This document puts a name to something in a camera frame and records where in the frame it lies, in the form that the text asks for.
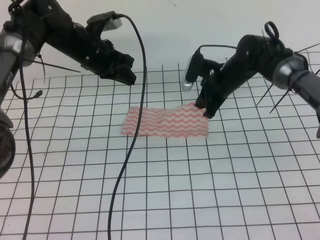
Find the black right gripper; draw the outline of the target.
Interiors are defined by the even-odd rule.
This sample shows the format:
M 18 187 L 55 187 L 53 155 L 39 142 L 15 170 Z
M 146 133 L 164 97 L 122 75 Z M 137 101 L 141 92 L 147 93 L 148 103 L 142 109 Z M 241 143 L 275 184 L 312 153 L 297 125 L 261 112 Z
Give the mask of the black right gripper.
M 224 101 L 250 78 L 250 64 L 246 61 L 229 59 L 220 70 L 201 81 L 202 89 L 195 107 L 205 109 L 203 116 L 212 119 Z

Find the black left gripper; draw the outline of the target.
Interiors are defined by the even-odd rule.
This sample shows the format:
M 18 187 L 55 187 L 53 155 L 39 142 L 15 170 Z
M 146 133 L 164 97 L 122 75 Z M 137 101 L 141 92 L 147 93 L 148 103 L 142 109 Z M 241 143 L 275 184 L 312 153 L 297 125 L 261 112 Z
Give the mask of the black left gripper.
M 137 79 L 130 69 L 135 59 L 129 54 L 115 50 L 109 40 L 101 39 L 101 33 L 107 24 L 107 22 L 93 22 L 83 27 L 74 22 L 72 24 L 72 59 L 101 79 L 114 80 L 132 86 Z

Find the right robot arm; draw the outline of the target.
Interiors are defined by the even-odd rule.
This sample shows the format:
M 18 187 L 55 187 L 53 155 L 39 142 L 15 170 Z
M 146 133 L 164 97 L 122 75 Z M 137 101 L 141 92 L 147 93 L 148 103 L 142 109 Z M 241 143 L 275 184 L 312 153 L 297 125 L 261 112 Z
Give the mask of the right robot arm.
M 306 57 L 286 48 L 276 25 L 264 25 L 266 36 L 245 35 L 234 55 L 225 63 L 205 60 L 208 73 L 202 75 L 201 91 L 195 106 L 204 117 L 215 116 L 224 101 L 255 74 L 273 86 L 300 96 L 316 114 L 320 113 L 320 78 L 311 72 Z

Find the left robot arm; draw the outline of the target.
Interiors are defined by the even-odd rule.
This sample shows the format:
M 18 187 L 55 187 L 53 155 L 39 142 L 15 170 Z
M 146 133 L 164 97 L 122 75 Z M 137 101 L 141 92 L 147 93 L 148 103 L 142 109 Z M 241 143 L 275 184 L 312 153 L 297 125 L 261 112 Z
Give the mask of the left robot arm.
M 11 19 L 0 33 L 0 97 L 5 98 L 17 72 L 31 65 L 44 44 L 70 57 L 102 79 L 131 86 L 134 59 L 117 51 L 101 33 L 118 29 L 122 16 L 114 11 L 94 15 L 82 26 L 55 0 L 14 0 Z

